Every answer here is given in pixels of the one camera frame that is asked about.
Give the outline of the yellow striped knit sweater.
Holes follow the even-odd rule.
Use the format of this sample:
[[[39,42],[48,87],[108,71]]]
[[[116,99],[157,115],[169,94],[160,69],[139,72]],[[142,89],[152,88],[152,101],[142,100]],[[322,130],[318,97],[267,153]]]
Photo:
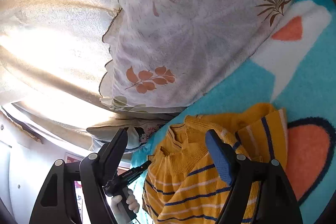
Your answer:
[[[149,156],[143,209],[155,223],[214,223],[230,192],[206,147],[214,130],[236,153],[259,162],[286,165],[288,132],[285,109],[258,103],[243,113],[187,116],[171,125]]]

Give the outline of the woman silhouette print cushion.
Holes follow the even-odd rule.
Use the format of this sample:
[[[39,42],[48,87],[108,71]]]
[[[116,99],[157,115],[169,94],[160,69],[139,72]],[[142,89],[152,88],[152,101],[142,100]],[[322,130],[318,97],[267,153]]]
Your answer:
[[[125,153],[133,153],[146,144],[165,124],[166,122],[160,119],[118,118],[90,126],[87,133],[92,137],[92,149],[97,150],[103,144],[109,143],[119,129],[125,128],[128,137]]]

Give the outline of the teal star fleece blanket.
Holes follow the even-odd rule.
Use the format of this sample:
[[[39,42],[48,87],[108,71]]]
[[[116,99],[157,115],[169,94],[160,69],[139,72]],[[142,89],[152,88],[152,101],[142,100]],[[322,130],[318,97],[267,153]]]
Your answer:
[[[187,115],[285,108],[304,223],[335,223],[335,3],[295,0],[274,34]]]

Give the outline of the leaf print ruffled pillow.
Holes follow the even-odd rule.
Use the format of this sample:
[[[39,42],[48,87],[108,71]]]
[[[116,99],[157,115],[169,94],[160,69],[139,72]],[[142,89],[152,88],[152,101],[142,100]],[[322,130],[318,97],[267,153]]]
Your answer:
[[[117,111],[177,113],[268,39],[293,0],[118,0],[103,35],[112,59],[101,102]]]

